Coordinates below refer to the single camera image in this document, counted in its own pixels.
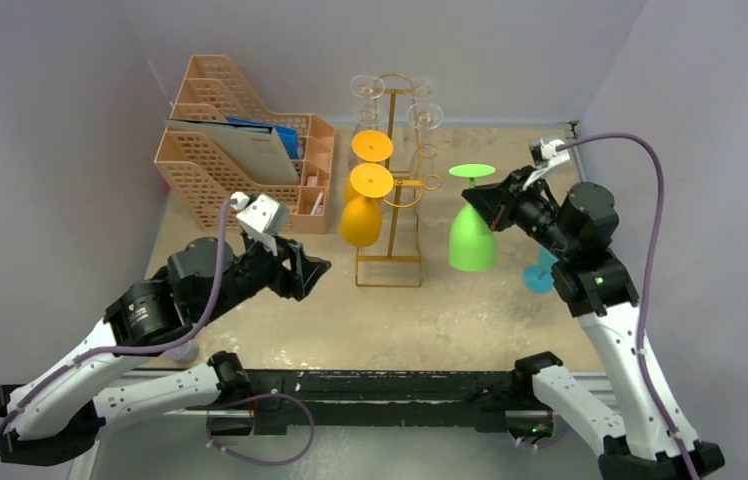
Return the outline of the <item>green plastic goblet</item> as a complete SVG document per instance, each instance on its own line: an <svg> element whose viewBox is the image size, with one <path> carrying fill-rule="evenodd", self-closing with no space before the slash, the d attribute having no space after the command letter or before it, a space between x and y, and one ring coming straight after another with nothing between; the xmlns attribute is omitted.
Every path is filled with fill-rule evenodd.
<svg viewBox="0 0 748 480"><path fill-rule="evenodd" d="M468 180L475 186L478 178L494 174L496 168L487 164L466 163L451 167L448 173ZM451 224L448 243L449 265L464 272L491 270L497 261L497 241L479 213L466 202Z"/></svg>

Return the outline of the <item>yellow plastic goblet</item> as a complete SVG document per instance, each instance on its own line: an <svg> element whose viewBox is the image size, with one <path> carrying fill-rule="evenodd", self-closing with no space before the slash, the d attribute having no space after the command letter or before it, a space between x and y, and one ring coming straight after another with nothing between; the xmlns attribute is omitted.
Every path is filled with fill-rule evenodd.
<svg viewBox="0 0 748 480"><path fill-rule="evenodd" d="M392 174L378 163L359 164L351 171L338 227L340 237L347 244L365 248L378 241L382 226L381 200L393 186Z"/></svg>
<svg viewBox="0 0 748 480"><path fill-rule="evenodd" d="M349 175L343 200L350 203L357 197L383 198L393 187L393 176L385 161L393 153L393 142L385 133L367 129L351 139Z"/></svg>

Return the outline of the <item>blue plastic goblet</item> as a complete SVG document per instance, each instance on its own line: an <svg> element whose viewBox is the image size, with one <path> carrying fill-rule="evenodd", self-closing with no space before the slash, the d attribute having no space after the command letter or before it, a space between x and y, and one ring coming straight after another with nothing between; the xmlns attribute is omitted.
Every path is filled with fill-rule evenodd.
<svg viewBox="0 0 748 480"><path fill-rule="evenodd" d="M535 264L524 269L522 280L528 290L536 294L547 294L553 289L552 268L557 258L544 247L538 250Z"/></svg>

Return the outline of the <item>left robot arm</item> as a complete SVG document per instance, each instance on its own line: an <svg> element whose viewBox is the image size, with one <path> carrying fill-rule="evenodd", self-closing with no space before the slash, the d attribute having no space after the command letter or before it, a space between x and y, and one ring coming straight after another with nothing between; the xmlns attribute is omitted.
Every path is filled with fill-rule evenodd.
<svg viewBox="0 0 748 480"><path fill-rule="evenodd" d="M213 237L190 242L113 302L45 374L25 385L0 385L0 460L54 466L147 418L256 406L260 395L247 370L225 351L180 373L124 386L119 379L262 290L305 299L329 268L285 238L272 251L247 241L241 254Z"/></svg>

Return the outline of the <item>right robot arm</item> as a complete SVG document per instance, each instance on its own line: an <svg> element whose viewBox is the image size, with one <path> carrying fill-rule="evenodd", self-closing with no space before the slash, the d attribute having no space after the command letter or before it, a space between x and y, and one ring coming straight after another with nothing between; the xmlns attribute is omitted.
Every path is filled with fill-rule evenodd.
<svg viewBox="0 0 748 480"><path fill-rule="evenodd" d="M701 439L679 408L642 328L644 298L610 247L619 223L614 196L580 182L557 202L534 172L522 167L461 196L491 231L518 227L555 258L553 287L596 350L617 407L549 353L516 361L514 399L561 416L590 446L604 479L703 479L723 468L720 446Z"/></svg>

